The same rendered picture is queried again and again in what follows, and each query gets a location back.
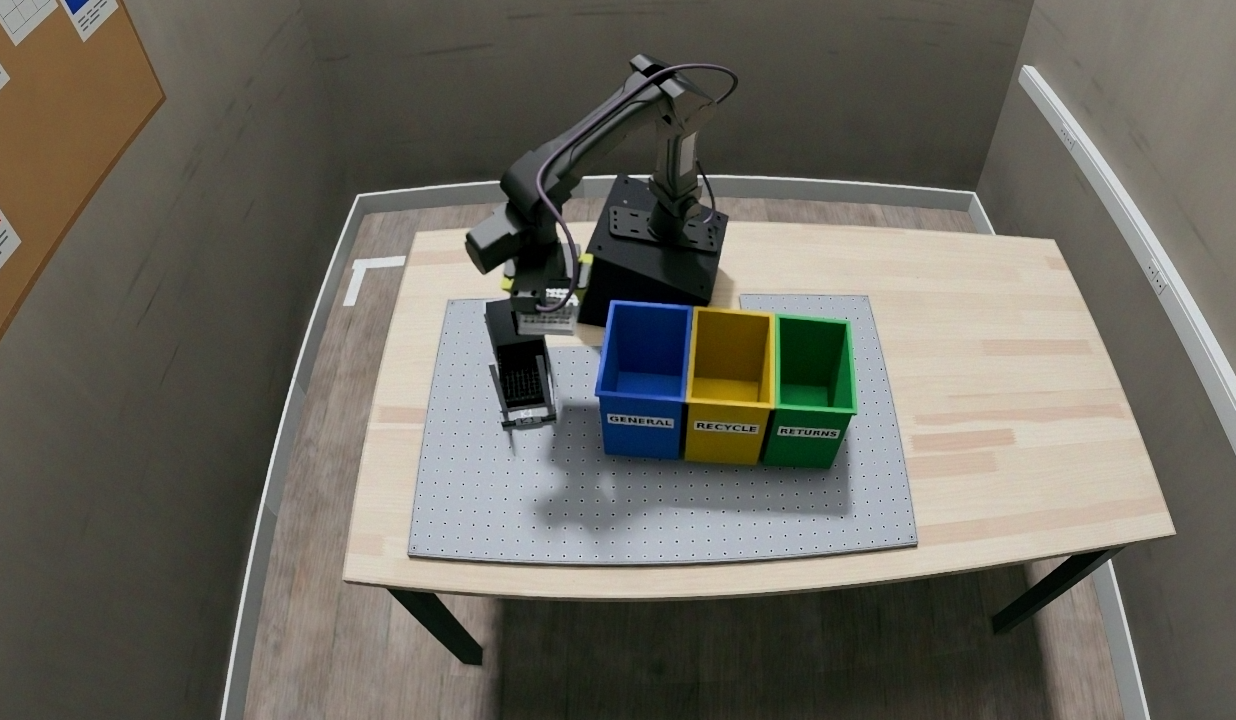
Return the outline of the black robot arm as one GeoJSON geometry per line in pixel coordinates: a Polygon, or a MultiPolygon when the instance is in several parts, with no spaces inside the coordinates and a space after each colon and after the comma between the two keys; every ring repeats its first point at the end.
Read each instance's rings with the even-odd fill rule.
{"type": "Polygon", "coordinates": [[[510,303],[523,316],[543,316],[534,306],[548,308],[550,279],[562,282],[567,263],[564,241],[557,241],[557,219],[536,191],[540,168],[551,158],[543,173],[543,191],[564,219],[562,206],[574,199],[571,191],[580,186],[592,167],[653,120],[656,123],[656,167],[653,177],[646,177],[646,190],[658,199],[656,205],[653,211],[612,206],[609,233],[613,238],[670,249],[717,252],[713,225],[690,220],[700,217],[701,210],[697,138],[700,128],[714,117],[717,103],[679,70],[662,74],[651,85],[650,77],[672,68],[665,61],[641,54],[630,61],[630,67],[635,73],[587,117],[535,152],[528,152],[507,170],[501,188],[510,201],[496,209],[493,219],[466,233],[464,247],[482,275],[493,274],[514,261],[510,303]],[[546,252],[525,251],[546,249],[555,241],[557,245],[546,252]]]}

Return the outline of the yellow recycle bin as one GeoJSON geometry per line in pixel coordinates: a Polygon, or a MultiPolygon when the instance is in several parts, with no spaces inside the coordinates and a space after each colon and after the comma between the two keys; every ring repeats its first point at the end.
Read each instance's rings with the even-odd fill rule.
{"type": "Polygon", "coordinates": [[[686,404],[685,461],[758,464],[775,408],[772,312],[693,312],[686,404]]]}

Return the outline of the green bin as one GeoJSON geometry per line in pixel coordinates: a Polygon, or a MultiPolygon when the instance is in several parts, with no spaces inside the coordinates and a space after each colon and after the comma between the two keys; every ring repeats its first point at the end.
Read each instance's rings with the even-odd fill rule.
{"type": "Polygon", "coordinates": [[[857,415],[852,324],[782,314],[774,325],[775,410],[766,421],[763,466],[831,469],[857,415]]]}

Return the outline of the blue general waste bin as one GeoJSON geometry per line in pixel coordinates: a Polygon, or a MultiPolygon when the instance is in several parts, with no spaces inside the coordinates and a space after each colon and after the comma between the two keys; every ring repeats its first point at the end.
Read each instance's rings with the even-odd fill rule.
{"type": "Polygon", "coordinates": [[[682,305],[609,308],[595,388],[604,454],[679,459],[692,316],[682,305]]]}

